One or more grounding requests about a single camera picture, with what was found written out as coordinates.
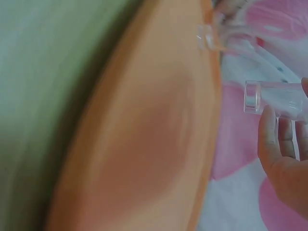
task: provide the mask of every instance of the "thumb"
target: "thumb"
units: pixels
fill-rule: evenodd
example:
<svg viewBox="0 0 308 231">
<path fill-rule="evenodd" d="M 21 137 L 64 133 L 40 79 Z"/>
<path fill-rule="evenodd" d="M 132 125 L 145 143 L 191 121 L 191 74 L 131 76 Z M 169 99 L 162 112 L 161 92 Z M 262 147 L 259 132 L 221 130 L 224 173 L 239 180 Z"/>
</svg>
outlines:
<svg viewBox="0 0 308 231">
<path fill-rule="evenodd" d="M 308 78 L 302 78 L 302 88 L 308 97 Z"/>
</svg>

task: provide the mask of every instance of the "pink fabric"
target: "pink fabric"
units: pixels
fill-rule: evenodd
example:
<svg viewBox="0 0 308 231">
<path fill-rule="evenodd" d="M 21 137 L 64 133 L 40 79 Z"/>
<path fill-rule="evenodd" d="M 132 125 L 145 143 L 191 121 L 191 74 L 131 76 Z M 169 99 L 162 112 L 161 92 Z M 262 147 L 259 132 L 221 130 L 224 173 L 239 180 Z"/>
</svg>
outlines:
<svg viewBox="0 0 308 231">
<path fill-rule="evenodd" d="M 223 87 L 222 113 L 212 178 L 227 177 L 257 158 L 259 115 L 243 112 L 244 92 Z"/>
<path fill-rule="evenodd" d="M 246 21 L 264 35 L 287 40 L 302 39 L 308 34 L 308 1 L 256 1 L 246 13 Z"/>
</svg>

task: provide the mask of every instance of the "orange curved surface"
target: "orange curved surface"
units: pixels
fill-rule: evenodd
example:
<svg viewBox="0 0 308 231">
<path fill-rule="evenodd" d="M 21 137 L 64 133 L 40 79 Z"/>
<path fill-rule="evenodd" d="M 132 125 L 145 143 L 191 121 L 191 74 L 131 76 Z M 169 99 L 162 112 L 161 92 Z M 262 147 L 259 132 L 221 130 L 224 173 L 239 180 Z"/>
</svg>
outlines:
<svg viewBox="0 0 308 231">
<path fill-rule="evenodd" d="M 218 131 L 218 53 L 197 46 L 210 0 L 148 0 L 86 109 L 47 231 L 195 230 Z"/>
</svg>

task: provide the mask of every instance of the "pink and white fabric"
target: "pink and white fabric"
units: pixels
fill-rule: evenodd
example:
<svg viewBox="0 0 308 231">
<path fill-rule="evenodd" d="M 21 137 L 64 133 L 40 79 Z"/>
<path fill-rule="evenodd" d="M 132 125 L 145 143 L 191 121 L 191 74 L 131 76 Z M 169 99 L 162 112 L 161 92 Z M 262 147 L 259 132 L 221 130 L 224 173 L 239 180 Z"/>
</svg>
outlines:
<svg viewBox="0 0 308 231">
<path fill-rule="evenodd" d="M 262 62 L 234 55 L 222 59 L 224 80 L 238 86 L 223 87 L 216 157 L 197 230 L 306 231 L 308 221 L 278 200 L 262 169 L 259 116 L 243 112 L 243 84 L 246 79 L 299 82 L 308 77 L 308 1 L 256 0 L 239 15 L 261 41 L 257 57 Z"/>
</svg>

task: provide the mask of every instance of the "hand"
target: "hand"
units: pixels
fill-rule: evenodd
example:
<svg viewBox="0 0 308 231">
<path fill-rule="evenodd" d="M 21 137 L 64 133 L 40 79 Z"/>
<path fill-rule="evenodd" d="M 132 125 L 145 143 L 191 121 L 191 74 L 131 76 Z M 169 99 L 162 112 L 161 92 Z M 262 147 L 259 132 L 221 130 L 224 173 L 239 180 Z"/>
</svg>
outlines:
<svg viewBox="0 0 308 231">
<path fill-rule="evenodd" d="M 308 79 L 302 80 L 308 95 Z M 279 119 L 266 107 L 259 123 L 258 156 L 278 198 L 308 219 L 308 129 L 296 122 L 300 161 L 296 160 L 290 120 Z"/>
</svg>

